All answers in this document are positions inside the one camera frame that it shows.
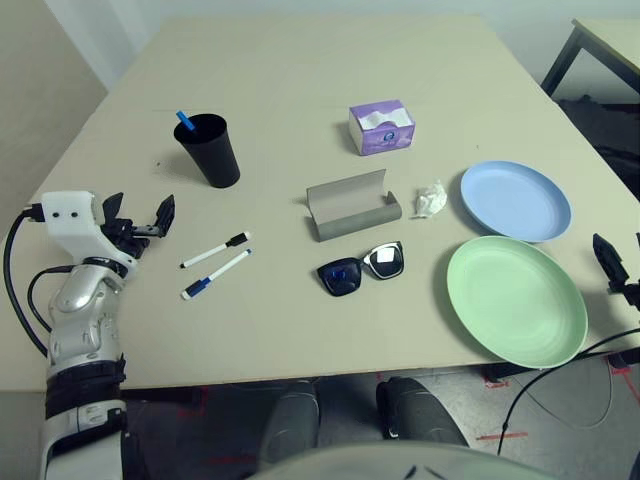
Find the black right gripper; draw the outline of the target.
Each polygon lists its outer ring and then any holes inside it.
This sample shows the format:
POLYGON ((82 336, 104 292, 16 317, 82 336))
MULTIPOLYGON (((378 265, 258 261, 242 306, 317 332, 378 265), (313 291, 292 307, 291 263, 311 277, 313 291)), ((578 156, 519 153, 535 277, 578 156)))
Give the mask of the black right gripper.
POLYGON ((640 285, 638 282, 627 282, 629 275, 613 245, 595 233, 592 237, 592 246, 596 259, 609 280, 609 291, 622 294, 627 301, 638 301, 640 285))

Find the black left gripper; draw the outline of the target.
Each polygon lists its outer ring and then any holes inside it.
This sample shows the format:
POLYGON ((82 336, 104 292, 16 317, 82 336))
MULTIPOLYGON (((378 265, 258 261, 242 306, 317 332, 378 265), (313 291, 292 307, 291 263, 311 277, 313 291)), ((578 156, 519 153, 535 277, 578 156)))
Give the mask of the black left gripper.
POLYGON ((117 218, 123 197, 124 193, 119 192, 103 201, 105 222, 101 231, 118 250, 140 259, 151 237, 163 238, 169 232, 175 218, 175 199, 169 195, 161 202, 153 225, 135 226, 130 219, 117 218))

